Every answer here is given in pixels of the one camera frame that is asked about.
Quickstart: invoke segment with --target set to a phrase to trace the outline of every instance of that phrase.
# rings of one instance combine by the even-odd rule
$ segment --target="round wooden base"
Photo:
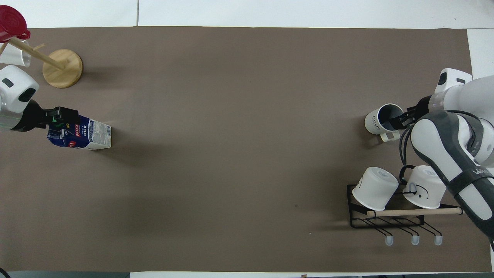
[[[57,88],[68,88],[79,80],[82,74],[82,60],[77,53],[68,49],[60,49],[49,55],[53,60],[64,65],[63,70],[44,63],[43,76],[48,84]]]

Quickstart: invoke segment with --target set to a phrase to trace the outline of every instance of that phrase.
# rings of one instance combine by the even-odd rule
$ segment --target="white mug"
[[[13,45],[7,44],[0,55],[0,63],[29,67],[31,55]]]
[[[378,167],[369,167],[352,194],[365,207],[381,211],[397,188],[398,180],[391,173]]]
[[[398,140],[400,138],[400,132],[391,126],[389,119],[398,117],[401,114],[403,114],[401,107],[396,104],[387,103],[366,116],[366,129],[372,134],[381,135],[381,139],[384,142]]]
[[[427,208],[436,209],[441,205],[446,186],[434,169],[428,165],[416,166],[403,189],[403,193],[415,192],[415,194],[403,194],[412,204]]]

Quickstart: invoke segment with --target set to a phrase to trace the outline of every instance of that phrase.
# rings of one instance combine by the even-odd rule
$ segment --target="table surface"
[[[111,125],[113,146],[0,134],[6,269],[490,271],[465,215],[428,218],[441,246],[397,232],[388,247],[347,220],[347,184],[400,169],[398,142],[379,143],[365,115],[413,106],[443,68],[471,72],[466,30],[56,28],[30,43],[84,63],[56,89],[33,61],[33,99]]]

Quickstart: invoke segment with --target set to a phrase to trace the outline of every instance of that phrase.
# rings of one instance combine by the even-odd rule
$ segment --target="white floor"
[[[20,11],[28,28],[236,26],[468,29],[474,79],[494,75],[492,0],[3,0],[2,4]],[[133,273],[132,278],[278,278],[301,275],[170,272]],[[362,274],[319,273],[309,274],[309,277],[311,275]]]

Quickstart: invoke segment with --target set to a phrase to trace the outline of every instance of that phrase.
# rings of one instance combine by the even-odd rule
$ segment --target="red mug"
[[[22,14],[11,6],[0,5],[0,43],[6,43],[13,37],[27,40],[30,36]]]

